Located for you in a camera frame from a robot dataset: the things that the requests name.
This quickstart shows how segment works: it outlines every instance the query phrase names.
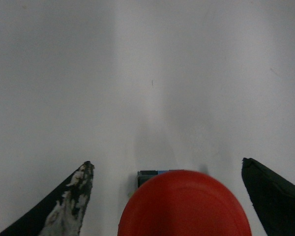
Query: black object with white paint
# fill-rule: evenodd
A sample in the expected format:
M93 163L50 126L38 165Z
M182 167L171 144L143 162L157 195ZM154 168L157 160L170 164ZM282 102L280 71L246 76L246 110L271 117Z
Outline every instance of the black object with white paint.
M0 236L78 236L92 189L87 161Z

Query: red object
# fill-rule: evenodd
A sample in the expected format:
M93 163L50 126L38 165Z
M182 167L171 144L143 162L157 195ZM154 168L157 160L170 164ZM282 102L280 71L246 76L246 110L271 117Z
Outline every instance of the red object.
M118 236L251 236L236 197L212 177L170 171L144 183L126 205Z

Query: dark scratch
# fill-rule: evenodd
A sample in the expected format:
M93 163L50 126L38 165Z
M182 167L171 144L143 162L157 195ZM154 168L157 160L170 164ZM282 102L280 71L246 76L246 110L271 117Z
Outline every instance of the dark scratch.
M278 73L276 73L272 68L270 68L270 71L272 71L276 76L278 76L279 77L279 74Z

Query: red round cap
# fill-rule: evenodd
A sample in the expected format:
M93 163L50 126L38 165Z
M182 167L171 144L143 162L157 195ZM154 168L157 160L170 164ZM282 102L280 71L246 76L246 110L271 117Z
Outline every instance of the red round cap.
M144 183L130 198L118 236L251 236L236 197L212 177L170 171Z

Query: white floor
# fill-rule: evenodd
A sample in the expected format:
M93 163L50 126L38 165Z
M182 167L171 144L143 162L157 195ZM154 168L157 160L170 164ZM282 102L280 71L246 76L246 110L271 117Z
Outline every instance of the white floor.
M81 235L142 169L206 171L265 232L252 157L295 184L295 1L0 1L0 231L90 160Z

